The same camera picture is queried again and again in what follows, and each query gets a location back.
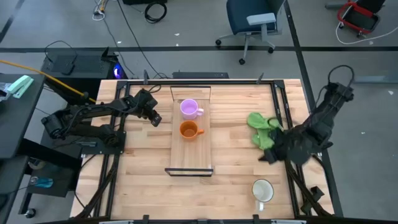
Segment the purple mug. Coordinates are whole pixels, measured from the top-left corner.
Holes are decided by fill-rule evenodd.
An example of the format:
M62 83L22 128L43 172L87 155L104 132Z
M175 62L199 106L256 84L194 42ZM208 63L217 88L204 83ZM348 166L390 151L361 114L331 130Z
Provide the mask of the purple mug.
M193 120L198 115L201 116L204 114L204 110L198 108L198 103L193 99L186 99L181 102L180 105L182 117L184 119Z

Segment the chair base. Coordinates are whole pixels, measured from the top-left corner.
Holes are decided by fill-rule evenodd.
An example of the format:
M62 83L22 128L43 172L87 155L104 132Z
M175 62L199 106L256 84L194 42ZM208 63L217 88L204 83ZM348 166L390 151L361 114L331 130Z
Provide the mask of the chair base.
M257 36L260 35L260 33L242 33L242 34L236 34L236 35L244 35L244 52L243 52L243 58L239 59L239 64L244 65L246 63L246 55L248 54L248 48L249 48L249 39L250 37L253 36ZM216 46L220 47L222 44L222 39L227 39L227 38L231 38L231 37L235 37L236 35L234 34L228 34L228 35L223 35L221 37L219 37L216 40ZM269 42L268 40L262 40L263 42L266 42L268 44L268 46L270 47L268 49L268 53L272 54L274 53L275 50L275 45L271 42Z

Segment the blue light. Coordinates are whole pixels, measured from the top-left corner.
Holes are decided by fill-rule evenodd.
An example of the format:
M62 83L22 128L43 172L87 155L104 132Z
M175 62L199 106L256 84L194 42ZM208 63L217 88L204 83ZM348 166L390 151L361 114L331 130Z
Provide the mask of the blue light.
M122 74L123 74L123 69L122 66L120 65L120 63L118 62L116 65L114 65L113 67L113 76L116 79L121 79L122 78Z

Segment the white mug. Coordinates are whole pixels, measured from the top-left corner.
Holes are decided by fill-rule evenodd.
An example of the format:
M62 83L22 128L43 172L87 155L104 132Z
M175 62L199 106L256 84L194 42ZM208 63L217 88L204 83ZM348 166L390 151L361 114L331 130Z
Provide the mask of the white mug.
M274 188L268 180L259 179L253 184L252 192L256 198L256 208L258 212L264 210L264 202L269 202L274 196Z

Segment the black desk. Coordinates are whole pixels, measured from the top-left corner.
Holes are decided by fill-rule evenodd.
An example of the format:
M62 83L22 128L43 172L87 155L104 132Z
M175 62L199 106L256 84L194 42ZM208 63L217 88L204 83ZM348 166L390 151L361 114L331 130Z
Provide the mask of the black desk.
M12 83L21 76L0 74L0 82ZM0 210L0 223L7 221L25 173L53 178L54 185L48 190L36 186L28 187L21 207L23 209L20 209L20 213L24 213L23 211L27 209L32 194L56 195L60 197L66 195L67 190L71 187L73 188L73 183L69 183L73 181L74 176L77 176L81 166L80 159L24 139L45 79L43 75L30 76L34 79L34 82L21 98L17 99L10 96L8 100L0 102L0 194L7 194L8 197L6 205ZM49 167L53 172L48 172L45 168L31 172L31 170L26 169L29 157L50 162L52 163L50 165L56 165L67 171L54 169L46 165L45 168ZM56 181L55 176L57 174L59 176L64 172L66 174L63 174L62 177L67 176L68 178L65 177L65 179Z

